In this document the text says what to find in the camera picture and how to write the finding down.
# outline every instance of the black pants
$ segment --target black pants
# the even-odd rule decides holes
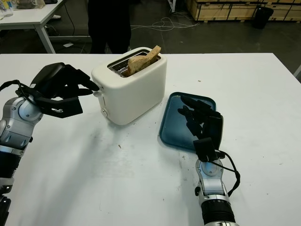
[[[106,43],[112,53],[127,52],[131,39],[128,0],[89,0],[91,54],[103,54]]]

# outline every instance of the toaster button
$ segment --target toaster button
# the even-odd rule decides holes
[[[108,117],[108,113],[104,109],[102,109],[102,113],[105,117]]]

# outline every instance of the plastic tray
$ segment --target plastic tray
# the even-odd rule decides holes
[[[208,97],[197,96],[193,94],[175,92],[169,96],[165,113],[160,128],[160,138],[163,143],[175,147],[195,151],[193,141],[198,138],[193,136],[186,127],[186,118],[178,113],[178,108],[185,105],[180,99],[181,96],[187,96],[195,100],[201,100],[210,105],[213,110],[216,110],[214,100]]]

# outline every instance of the concrete floor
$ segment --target concrete floor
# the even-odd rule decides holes
[[[183,0],[177,2],[177,11],[185,10]],[[85,0],[68,0],[66,7],[75,25],[75,35],[87,35]],[[152,25],[164,17],[176,23],[195,24],[189,18],[179,14],[171,15],[169,12],[166,0],[141,0],[141,3],[130,7],[131,25]],[[62,19],[49,23],[57,30],[57,33],[49,31],[51,35],[71,35],[73,27],[65,7],[61,7],[56,14],[61,15]],[[53,46],[58,53],[88,53],[91,48],[91,43],[75,43],[71,48],[64,48],[65,43],[57,42]],[[148,28],[132,30],[132,48],[152,48],[155,45],[162,47],[162,53],[272,52],[294,73],[301,64],[301,24],[270,22],[263,30],[257,30],[249,22],[212,22],[184,29],[174,28],[171,31]],[[1,38],[0,53],[45,53],[45,50],[34,30],[14,30]]]

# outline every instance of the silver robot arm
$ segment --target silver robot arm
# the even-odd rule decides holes
[[[5,103],[0,121],[0,226],[5,225],[11,203],[3,194],[12,189],[14,173],[33,140],[35,125],[44,114],[65,118],[82,113],[79,96],[99,90],[88,75],[64,63],[42,68],[30,87],[13,80],[0,86],[0,91],[12,84],[19,86],[18,97]]]
[[[222,165],[220,159],[214,162]],[[199,198],[205,226],[239,226],[235,223],[229,196],[222,181],[223,168],[197,160],[196,171],[199,182],[195,195]]]
[[[178,109],[178,112],[185,116],[186,126],[198,138],[193,142],[198,155],[196,171],[199,177],[195,195],[199,198],[204,224],[205,226],[238,226],[229,196],[238,187],[240,174],[231,157],[218,150],[222,140],[223,117],[202,101],[186,96],[181,96],[181,100],[186,105]],[[225,156],[230,159],[233,169],[222,165],[221,159]],[[224,169],[234,172],[237,179],[229,192],[222,181]]]
[[[0,121],[1,194],[10,192],[14,182],[12,176],[32,141],[34,126],[42,117],[40,109],[25,97],[15,97],[5,103]]]

